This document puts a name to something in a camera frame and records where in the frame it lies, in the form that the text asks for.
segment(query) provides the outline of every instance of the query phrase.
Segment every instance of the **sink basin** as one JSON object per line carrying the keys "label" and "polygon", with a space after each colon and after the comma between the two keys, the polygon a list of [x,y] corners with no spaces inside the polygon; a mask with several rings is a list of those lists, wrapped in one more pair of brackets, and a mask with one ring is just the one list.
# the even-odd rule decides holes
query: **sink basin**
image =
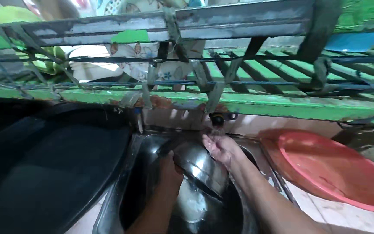
{"label": "sink basin", "polygon": [[[148,199],[150,193],[148,177],[151,175],[154,165],[157,165],[157,150],[170,139],[181,135],[186,139],[201,137],[198,132],[147,133],[132,136],[127,157],[122,165],[123,168],[105,198],[93,233],[124,233],[131,226],[144,209]],[[254,154],[262,154],[258,143],[251,140],[254,144],[241,144],[246,140],[243,138],[235,140],[245,155],[257,166]],[[204,209],[200,209],[200,213],[197,213],[197,210],[193,214],[190,213],[189,217],[200,218],[198,220],[186,219],[187,216],[180,215],[182,213],[180,211],[190,209],[191,206],[183,205],[183,202],[192,202],[191,200],[195,199],[196,201],[193,201],[195,205],[203,206]],[[217,200],[201,190],[195,189],[194,185],[185,177],[172,213],[168,232],[182,234],[257,233],[258,221],[248,207],[244,194],[234,181],[229,179],[222,199]]]}

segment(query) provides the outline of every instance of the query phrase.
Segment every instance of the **stainless steel bowl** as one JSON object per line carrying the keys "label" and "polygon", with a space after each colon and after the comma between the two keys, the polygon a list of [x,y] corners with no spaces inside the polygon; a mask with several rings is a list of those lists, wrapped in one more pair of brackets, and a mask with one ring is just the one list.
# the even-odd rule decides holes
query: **stainless steel bowl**
{"label": "stainless steel bowl", "polygon": [[204,146],[192,141],[181,143],[174,148],[174,162],[184,169],[187,176],[198,180],[200,189],[209,193],[208,188],[217,196],[222,196],[228,178],[227,170],[210,156]]}

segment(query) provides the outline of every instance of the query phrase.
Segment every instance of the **plate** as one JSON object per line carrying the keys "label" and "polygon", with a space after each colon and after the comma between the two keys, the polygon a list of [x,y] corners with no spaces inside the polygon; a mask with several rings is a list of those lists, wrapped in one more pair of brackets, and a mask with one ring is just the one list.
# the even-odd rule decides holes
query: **plate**
{"label": "plate", "polygon": [[[118,13],[141,13],[161,10],[163,6],[173,8],[185,8],[187,3],[184,0],[122,0],[118,4]],[[205,47],[205,40],[184,42],[187,55],[190,58],[201,58]],[[133,57],[152,58],[158,54],[159,43],[133,43],[133,44],[111,44],[106,48],[112,57]],[[168,48],[169,59],[178,58],[173,45]],[[148,62],[123,62],[118,66],[131,77],[141,81],[147,81]],[[188,63],[178,61],[166,61],[158,67],[157,80],[184,80],[192,72],[192,67]]]}

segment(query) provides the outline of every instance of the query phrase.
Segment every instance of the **plastic basin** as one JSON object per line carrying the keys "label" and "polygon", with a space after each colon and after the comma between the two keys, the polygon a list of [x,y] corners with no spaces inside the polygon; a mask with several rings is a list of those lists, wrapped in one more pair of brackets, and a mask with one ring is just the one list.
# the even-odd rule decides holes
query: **plastic basin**
{"label": "plastic basin", "polygon": [[374,162],[323,136],[288,131],[275,164],[287,179],[319,197],[374,211]]}

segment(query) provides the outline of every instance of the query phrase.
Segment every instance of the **dish rack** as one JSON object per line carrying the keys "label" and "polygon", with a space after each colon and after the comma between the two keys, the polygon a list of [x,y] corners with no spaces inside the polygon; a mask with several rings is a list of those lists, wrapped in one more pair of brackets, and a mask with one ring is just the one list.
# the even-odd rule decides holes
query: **dish rack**
{"label": "dish rack", "polygon": [[[335,33],[374,32],[374,0],[265,0],[252,3],[0,24],[0,50],[26,53],[0,57],[0,98],[112,104],[119,107],[199,109],[205,112],[294,117],[374,124],[374,50],[324,50]],[[361,18],[361,22],[352,20]],[[304,36],[298,47],[262,47],[269,37]],[[244,48],[206,49],[186,56],[183,42],[251,38]],[[43,48],[159,42],[156,58],[73,57]],[[168,45],[178,59],[168,59]],[[62,72],[41,73],[32,63],[55,62]],[[156,81],[164,61],[188,62],[185,80]],[[127,74],[112,81],[79,83],[65,62],[148,62],[148,81]],[[12,72],[9,64],[28,62]]]}

